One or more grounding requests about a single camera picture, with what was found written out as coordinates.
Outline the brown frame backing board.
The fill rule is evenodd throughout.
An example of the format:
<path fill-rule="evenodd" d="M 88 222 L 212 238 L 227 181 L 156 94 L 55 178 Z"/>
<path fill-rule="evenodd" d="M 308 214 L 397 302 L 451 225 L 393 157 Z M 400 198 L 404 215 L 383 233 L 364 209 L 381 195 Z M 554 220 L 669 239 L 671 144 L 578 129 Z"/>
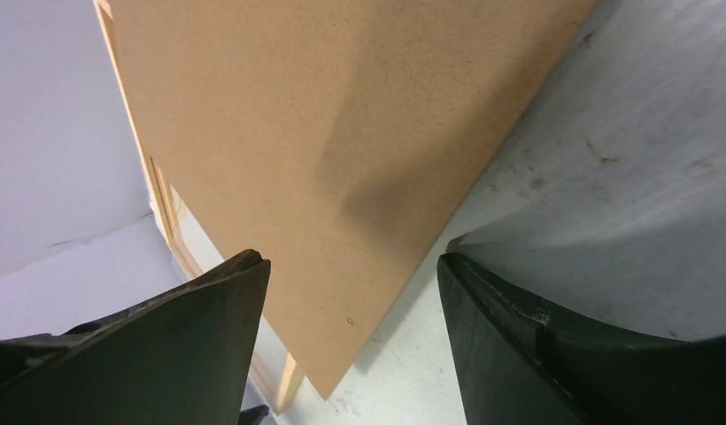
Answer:
<path fill-rule="evenodd" d="M 138 141 L 323 398 L 590 1 L 112 1 Z"/>

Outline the light wooden picture frame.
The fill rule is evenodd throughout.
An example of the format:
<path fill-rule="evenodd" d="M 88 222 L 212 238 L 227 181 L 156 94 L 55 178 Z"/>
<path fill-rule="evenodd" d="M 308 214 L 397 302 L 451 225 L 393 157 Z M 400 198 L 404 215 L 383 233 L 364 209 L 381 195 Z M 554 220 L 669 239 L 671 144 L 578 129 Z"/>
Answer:
<path fill-rule="evenodd" d="M 107 44 L 122 102 L 138 149 L 150 197 L 150 206 L 158 223 L 158 229 L 173 255 L 176 270 L 183 272 L 185 277 L 190 280 L 195 279 L 203 274 L 205 270 L 192 255 L 182 236 L 181 224 L 185 221 L 189 212 L 188 207 L 177 195 L 177 191 L 165 177 L 153 157 L 143 148 L 137 134 L 135 117 L 129 106 L 124 83 L 120 76 L 111 6 L 107 1 L 101 0 L 94 1 L 93 5 Z M 288 354 L 285 357 L 279 381 L 272 382 L 268 369 L 261 361 L 260 356 L 255 354 L 251 359 L 249 377 L 261 396 L 269 402 L 274 415 L 278 416 L 285 413 L 291 406 L 305 375 L 297 362 Z"/>

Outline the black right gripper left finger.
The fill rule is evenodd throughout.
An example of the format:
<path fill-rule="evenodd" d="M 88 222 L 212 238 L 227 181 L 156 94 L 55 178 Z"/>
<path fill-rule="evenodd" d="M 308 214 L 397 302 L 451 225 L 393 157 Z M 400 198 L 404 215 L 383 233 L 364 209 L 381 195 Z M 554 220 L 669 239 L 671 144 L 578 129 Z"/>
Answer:
<path fill-rule="evenodd" d="M 271 263 L 246 250 L 60 335 L 0 340 L 0 424 L 259 424 L 243 408 Z"/>

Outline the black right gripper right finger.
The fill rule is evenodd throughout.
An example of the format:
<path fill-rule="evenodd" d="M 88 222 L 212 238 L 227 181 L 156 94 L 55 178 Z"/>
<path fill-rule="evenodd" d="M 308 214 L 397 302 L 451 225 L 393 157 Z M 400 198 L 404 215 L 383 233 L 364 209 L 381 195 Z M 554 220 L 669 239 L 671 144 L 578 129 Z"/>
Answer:
<path fill-rule="evenodd" d="M 649 336 L 448 252 L 437 280 L 470 424 L 726 424 L 726 335 Z"/>

